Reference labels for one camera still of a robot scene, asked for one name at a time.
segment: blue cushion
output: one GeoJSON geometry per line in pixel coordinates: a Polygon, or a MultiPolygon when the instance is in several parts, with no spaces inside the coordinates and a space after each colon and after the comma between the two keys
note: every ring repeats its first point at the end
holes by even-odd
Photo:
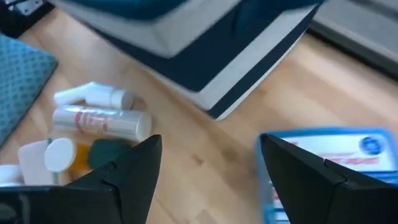
{"type": "Polygon", "coordinates": [[[0,146],[43,89],[56,59],[0,34],[0,146]]]}

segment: wooden floor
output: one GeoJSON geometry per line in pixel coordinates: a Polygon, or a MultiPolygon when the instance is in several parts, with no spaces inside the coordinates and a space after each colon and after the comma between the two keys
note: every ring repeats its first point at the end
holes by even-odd
{"type": "Polygon", "coordinates": [[[227,119],[214,122],[60,11],[21,40],[53,53],[57,71],[0,153],[52,130],[53,93],[88,81],[130,88],[164,142],[149,224],[261,223],[253,149],[259,133],[319,126],[383,126],[398,134],[398,86],[309,35],[227,119]]]}

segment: blue box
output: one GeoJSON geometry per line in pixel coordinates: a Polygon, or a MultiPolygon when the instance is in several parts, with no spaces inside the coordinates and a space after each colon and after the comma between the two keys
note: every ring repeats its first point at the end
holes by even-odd
{"type": "MultiPolygon", "coordinates": [[[[271,131],[285,141],[392,185],[398,185],[398,152],[394,137],[384,128],[310,128],[271,131]]],[[[260,138],[256,151],[264,223],[289,223],[277,192],[267,178],[260,138]]]]}

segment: white container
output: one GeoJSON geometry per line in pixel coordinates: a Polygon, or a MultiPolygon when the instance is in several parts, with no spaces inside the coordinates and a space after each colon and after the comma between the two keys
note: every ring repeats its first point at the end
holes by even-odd
{"type": "Polygon", "coordinates": [[[69,105],[86,101],[91,106],[129,110],[134,103],[134,96],[127,90],[117,89],[95,82],[90,82],[76,88],[58,91],[54,94],[57,105],[69,105]]]}
{"type": "Polygon", "coordinates": [[[53,114],[54,128],[132,141],[149,137],[152,121],[141,111],[118,111],[84,106],[60,106],[53,114]]]}
{"type": "Polygon", "coordinates": [[[54,139],[44,153],[44,165],[51,172],[90,170],[87,164],[90,147],[68,138],[54,139]]]}
{"type": "Polygon", "coordinates": [[[44,153],[48,144],[46,140],[37,141],[19,149],[19,166],[25,185],[65,185],[71,182],[69,173],[55,174],[45,167],[44,153]]]}
{"type": "Polygon", "coordinates": [[[0,166],[0,184],[10,182],[23,183],[21,168],[19,165],[1,165],[0,166]]]}

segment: blue logo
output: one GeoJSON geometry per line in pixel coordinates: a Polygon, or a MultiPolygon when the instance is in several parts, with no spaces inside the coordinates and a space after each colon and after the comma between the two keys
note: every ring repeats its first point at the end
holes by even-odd
{"type": "Polygon", "coordinates": [[[368,155],[375,156],[383,152],[383,145],[380,140],[375,137],[366,137],[359,143],[363,152],[368,155]]]}

